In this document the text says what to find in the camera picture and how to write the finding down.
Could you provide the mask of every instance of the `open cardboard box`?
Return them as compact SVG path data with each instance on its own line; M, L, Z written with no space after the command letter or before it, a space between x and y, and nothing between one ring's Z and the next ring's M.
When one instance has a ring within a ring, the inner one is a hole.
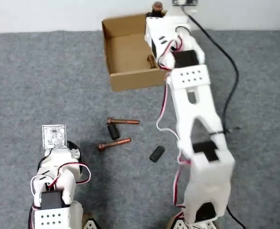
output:
M106 64L113 91L162 85L166 71L150 69L151 49L144 40L145 14L102 21Z

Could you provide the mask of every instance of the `black cylinder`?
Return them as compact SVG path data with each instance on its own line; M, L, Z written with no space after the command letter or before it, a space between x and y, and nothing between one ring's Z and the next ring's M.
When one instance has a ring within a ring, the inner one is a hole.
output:
M120 131L117 129L116 125L110 123L107 125L107 129L109 131L112 140L117 140L120 138Z
M163 155L164 151L165 151L165 148L163 146L158 146L154 150L154 152L151 154L150 160L152 162L156 163L159 160L159 158Z

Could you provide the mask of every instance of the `copper bolt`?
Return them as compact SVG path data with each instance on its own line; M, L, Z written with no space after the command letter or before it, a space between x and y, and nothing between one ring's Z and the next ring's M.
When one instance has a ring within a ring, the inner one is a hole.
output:
M112 117L107 118L107 124L115 123L115 124L134 124L138 125L140 123L139 120L128 120L128 119L113 119Z
M102 152L106 148L127 144L129 142L131 142L131 138L126 138L126 139L122 139L122 140L119 140L119 141L115 141L115 142L111 142L111 143L106 143L106 144L99 144L98 145L98 150L100 152Z
M148 55L147 61L150 63L151 69L156 68L153 55Z
M162 2L156 1L156 2L153 4L152 9L153 9L154 11L162 11L162 10L163 10Z

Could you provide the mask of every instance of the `robotic arm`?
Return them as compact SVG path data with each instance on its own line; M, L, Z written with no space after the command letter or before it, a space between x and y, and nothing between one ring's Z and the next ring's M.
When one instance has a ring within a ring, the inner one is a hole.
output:
M177 145L191 161L183 221L190 228L213 228L209 225L224 215L228 204L235 160L215 111L205 54L190 31L185 15L147 15L145 40L160 68L170 71L166 84L171 89L177 118ZM195 94L195 103L189 101L188 93ZM210 141L192 143L195 119L208 130Z
M31 180L34 201L29 228L81 229L83 208L74 200L74 193L77 184L90 180L90 170L81 162L78 146L67 141L65 125L43 125L43 149L45 156ZM78 181L83 168L88 170L88 178ZM84 228L99 229L99 226L88 220Z

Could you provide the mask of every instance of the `white wall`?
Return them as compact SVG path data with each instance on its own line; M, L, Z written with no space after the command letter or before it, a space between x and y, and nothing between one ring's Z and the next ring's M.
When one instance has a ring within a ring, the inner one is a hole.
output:
M0 32L99 30L104 18L146 12L153 2L0 0ZM171 0L162 2L168 9ZM195 17L217 30L280 30L280 0L199 0Z

